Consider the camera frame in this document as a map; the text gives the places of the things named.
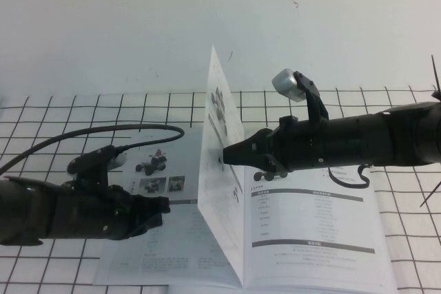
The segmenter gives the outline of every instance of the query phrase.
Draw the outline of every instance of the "standing page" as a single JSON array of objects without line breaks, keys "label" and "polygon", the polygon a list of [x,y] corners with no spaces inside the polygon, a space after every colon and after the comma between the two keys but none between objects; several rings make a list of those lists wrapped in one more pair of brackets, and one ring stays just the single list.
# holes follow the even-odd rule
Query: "standing page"
[{"label": "standing page", "polygon": [[223,148],[244,140],[242,122],[212,49],[203,126],[198,207],[241,282],[244,244],[244,167],[223,164]]}]

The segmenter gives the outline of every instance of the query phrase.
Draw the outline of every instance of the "black strap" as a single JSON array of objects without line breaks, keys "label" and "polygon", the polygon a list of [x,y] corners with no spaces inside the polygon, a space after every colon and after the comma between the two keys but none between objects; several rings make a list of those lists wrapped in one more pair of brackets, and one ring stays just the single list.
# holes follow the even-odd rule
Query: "black strap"
[{"label": "black strap", "polygon": [[332,172],[331,168],[328,168],[328,174],[329,177],[332,179],[332,181],[336,184],[339,184],[340,186],[346,187],[347,189],[367,189],[369,187],[369,184],[371,183],[370,179],[362,174],[363,170],[366,168],[369,168],[370,165],[361,165],[358,167],[358,175],[360,176],[360,179],[365,182],[365,184],[349,184],[347,182],[343,182],[340,179],[336,178]]}]

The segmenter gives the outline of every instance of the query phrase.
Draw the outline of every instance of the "toy vehicle picture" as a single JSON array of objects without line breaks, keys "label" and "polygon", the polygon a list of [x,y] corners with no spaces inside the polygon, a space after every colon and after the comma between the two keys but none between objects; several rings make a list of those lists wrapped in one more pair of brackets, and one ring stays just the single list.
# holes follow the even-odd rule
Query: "toy vehicle picture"
[{"label": "toy vehicle picture", "polygon": [[172,184],[172,185],[170,186],[169,191],[170,191],[170,192],[182,191],[182,185],[179,184],[179,182],[175,182],[174,184]]},{"label": "toy vehicle picture", "polygon": [[159,185],[157,182],[154,182],[146,187],[144,189],[147,191],[147,193],[155,193],[159,191]]},{"label": "toy vehicle picture", "polygon": [[239,203],[239,196],[237,195],[237,187],[234,187],[233,195],[236,197],[237,203]]},{"label": "toy vehicle picture", "polygon": [[216,93],[212,93],[212,102],[216,106],[216,116],[219,122],[223,123],[223,129],[225,135],[227,135],[227,122],[225,120],[225,105],[223,104],[223,95],[222,91],[219,88],[216,88]]},{"label": "toy vehicle picture", "polygon": [[288,176],[288,173],[287,172],[261,172],[261,171],[257,171],[254,174],[254,180],[256,182],[258,182],[263,177],[268,182],[271,182],[274,179],[274,177],[276,177],[276,176],[280,176],[281,178],[286,178]]},{"label": "toy vehicle picture", "polygon": [[152,158],[150,162],[142,162],[136,165],[136,172],[144,170],[147,176],[151,176],[156,170],[162,171],[165,169],[167,158],[164,156],[160,149],[158,149],[154,155],[149,156]]}]

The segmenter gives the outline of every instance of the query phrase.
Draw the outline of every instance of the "open booklet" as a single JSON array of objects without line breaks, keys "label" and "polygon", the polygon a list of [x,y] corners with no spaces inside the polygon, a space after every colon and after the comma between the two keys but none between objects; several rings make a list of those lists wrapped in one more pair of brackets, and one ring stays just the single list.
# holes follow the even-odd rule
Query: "open booklet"
[{"label": "open booklet", "polygon": [[[169,197],[171,213],[145,235],[106,242],[95,284],[395,292],[371,189],[339,187],[327,169],[274,176],[223,163],[223,147],[245,134],[214,49],[204,123],[185,131],[127,153],[125,188]],[[169,136],[149,134],[133,141]],[[333,173],[359,181],[355,167]]]}]

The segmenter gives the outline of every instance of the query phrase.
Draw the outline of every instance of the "grid pattern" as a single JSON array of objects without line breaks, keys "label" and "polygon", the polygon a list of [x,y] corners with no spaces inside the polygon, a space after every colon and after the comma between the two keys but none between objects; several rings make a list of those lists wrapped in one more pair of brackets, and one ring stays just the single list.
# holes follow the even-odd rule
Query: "grid pattern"
[{"label": "grid pattern", "polygon": [[[432,90],[321,91],[330,118],[372,114],[391,106],[431,101]],[[245,130],[275,128],[281,116],[307,119],[306,102],[276,92],[234,92]],[[202,125],[205,93],[126,94],[5,100],[0,111],[0,165],[46,138],[86,127],[128,123]],[[42,149],[7,174],[61,184],[67,164],[104,145],[126,145],[133,133],[84,135]],[[439,182],[441,166],[373,169],[373,184],[400,293],[441,291],[441,194],[418,208]],[[122,180],[120,169],[109,173]],[[92,286],[101,240],[44,240],[39,247],[0,246],[0,294],[160,293],[148,286]]]}]

